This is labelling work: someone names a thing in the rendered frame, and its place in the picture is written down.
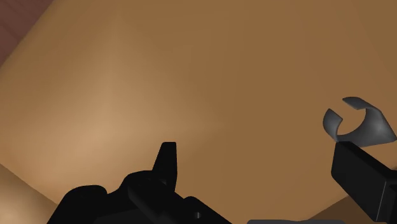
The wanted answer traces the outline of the tan brown table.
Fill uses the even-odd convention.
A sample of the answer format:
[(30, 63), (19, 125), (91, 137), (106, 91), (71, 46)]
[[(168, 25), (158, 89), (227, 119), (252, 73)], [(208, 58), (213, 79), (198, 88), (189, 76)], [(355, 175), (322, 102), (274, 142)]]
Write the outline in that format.
[(345, 197), (333, 109), (397, 131), (397, 0), (55, 0), (0, 68), (0, 164), (58, 202), (178, 145), (178, 185), (233, 224)]

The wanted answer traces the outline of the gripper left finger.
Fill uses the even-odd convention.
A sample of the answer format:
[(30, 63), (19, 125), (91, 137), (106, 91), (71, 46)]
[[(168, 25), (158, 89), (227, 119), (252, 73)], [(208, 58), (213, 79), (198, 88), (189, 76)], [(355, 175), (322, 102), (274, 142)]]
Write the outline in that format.
[(162, 143), (152, 170), (127, 175), (115, 191), (99, 185), (67, 192), (47, 224), (231, 224), (199, 199), (176, 193), (175, 142)]

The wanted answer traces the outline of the grey open-jawed clip-shaped object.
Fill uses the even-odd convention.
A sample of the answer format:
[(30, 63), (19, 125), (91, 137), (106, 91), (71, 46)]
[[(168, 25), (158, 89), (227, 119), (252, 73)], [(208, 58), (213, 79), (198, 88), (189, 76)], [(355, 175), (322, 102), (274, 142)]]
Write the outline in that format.
[(339, 135), (338, 128), (343, 118), (334, 110), (327, 109), (323, 117), (323, 128), (335, 142), (350, 141), (359, 147), (367, 147), (397, 141), (397, 135), (381, 110), (360, 97), (344, 97), (342, 100), (356, 110), (364, 109), (365, 117), (352, 132)]

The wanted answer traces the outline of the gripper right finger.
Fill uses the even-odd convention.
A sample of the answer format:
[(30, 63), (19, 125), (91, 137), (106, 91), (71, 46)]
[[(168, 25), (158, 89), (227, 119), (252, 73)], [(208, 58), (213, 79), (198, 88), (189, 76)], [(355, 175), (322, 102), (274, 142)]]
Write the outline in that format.
[(372, 221), (397, 224), (397, 171), (342, 141), (335, 144), (331, 176)]

